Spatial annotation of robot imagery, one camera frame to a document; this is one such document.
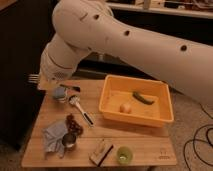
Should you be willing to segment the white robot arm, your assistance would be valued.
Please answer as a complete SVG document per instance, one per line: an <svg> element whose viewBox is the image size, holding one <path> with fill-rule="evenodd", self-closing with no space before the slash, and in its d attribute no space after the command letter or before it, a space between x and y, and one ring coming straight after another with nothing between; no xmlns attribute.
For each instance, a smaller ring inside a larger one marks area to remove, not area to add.
<svg viewBox="0 0 213 171"><path fill-rule="evenodd" d="M52 13L55 34L41 54L40 74L61 82L96 52L162 80L213 107L213 46L127 25L93 0L60 0Z"/></svg>

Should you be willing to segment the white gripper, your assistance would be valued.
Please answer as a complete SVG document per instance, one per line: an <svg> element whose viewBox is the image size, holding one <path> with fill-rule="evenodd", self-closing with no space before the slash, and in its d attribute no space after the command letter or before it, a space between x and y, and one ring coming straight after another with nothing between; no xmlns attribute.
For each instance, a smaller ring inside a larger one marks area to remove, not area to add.
<svg viewBox="0 0 213 171"><path fill-rule="evenodd" d="M48 81L45 77L40 76L38 79L37 88L39 90L53 90L60 85L57 81Z"/></svg>

